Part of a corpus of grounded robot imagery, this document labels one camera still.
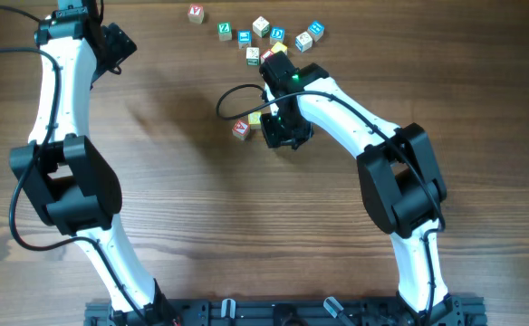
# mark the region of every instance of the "brown wood grain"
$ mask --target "brown wood grain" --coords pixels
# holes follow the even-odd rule
[[[204,1],[202,25],[188,22],[188,2],[119,2],[105,21],[139,50],[120,77],[95,84],[91,139],[120,177],[126,231],[168,297],[396,291],[390,240],[364,211],[345,149],[317,129],[295,152],[270,150],[215,117],[224,91],[262,82],[216,24],[250,29],[263,15],[286,28],[295,65],[317,62],[384,119],[428,131],[448,188],[439,251],[450,291],[486,297],[493,325],[529,324],[529,1]],[[315,19],[325,36],[298,53],[293,38]],[[32,44],[33,30],[0,13],[0,46]],[[8,152],[31,131],[40,77],[38,58],[0,55],[0,325],[78,325],[86,302],[107,297],[79,248],[26,252],[8,232]],[[224,110],[258,103],[239,92]],[[17,212],[29,242],[59,239],[26,198]]]

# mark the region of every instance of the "toy block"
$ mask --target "toy block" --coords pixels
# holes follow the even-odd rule
[[[248,124],[250,129],[261,129],[261,112],[253,112],[248,115]]]
[[[238,31],[238,48],[245,49],[252,44],[250,31]]]
[[[323,26],[321,23],[314,21],[311,26],[309,26],[309,29],[307,30],[307,33],[315,40],[315,42],[319,42],[319,40],[322,37],[322,34],[325,32],[325,26]]]
[[[261,55],[261,64],[265,63],[266,58],[270,57],[274,53],[271,50],[266,50],[265,53]]]
[[[188,9],[188,19],[191,23],[202,24],[204,21],[204,8],[202,5],[190,5]]]
[[[269,29],[271,29],[271,25],[262,16],[258,17],[253,23],[253,31],[255,31],[259,37],[265,37]]]
[[[284,29],[281,27],[273,27],[271,30],[271,45],[275,45],[277,42],[284,42]]]
[[[273,53],[277,53],[277,52],[283,51],[284,54],[287,54],[287,55],[288,55],[287,47],[286,47],[284,44],[280,43],[280,42],[277,42],[277,43],[273,46],[273,48],[271,49],[271,51],[272,51]]]
[[[232,128],[232,134],[238,137],[241,140],[245,140],[250,133],[250,125],[246,122],[239,120],[236,122],[235,126]]]
[[[232,27],[229,22],[218,24],[218,38],[220,41],[232,40]]]
[[[258,48],[246,48],[246,64],[248,65],[258,65],[259,59],[258,54],[260,50]]]
[[[297,40],[294,44],[297,46],[297,49],[303,53],[311,49],[313,46],[313,38],[307,32],[303,32],[297,36]]]

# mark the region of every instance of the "wooden table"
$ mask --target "wooden table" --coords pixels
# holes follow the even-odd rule
[[[26,3],[38,15],[54,9]],[[263,15],[286,28],[296,66],[317,62],[382,118],[428,131],[448,188],[439,251],[449,289],[484,296],[493,325],[529,324],[529,2],[203,5],[196,25],[188,3],[110,1],[105,23],[139,50],[91,92],[91,139],[120,177],[126,231],[168,297],[396,291],[390,240],[364,211],[345,149],[317,129],[295,152],[270,150],[260,133],[241,142],[215,117],[224,91],[262,82],[236,41],[218,41],[216,24],[250,29]],[[325,36],[298,53],[293,39],[313,20]],[[33,31],[0,13],[0,46],[32,44]],[[78,325],[86,302],[108,297],[75,245],[27,252],[8,231],[8,152],[31,131],[40,76],[36,56],[0,55],[0,325]],[[258,95],[239,92],[224,110],[252,108]],[[29,242],[60,239],[26,198],[18,221]]]

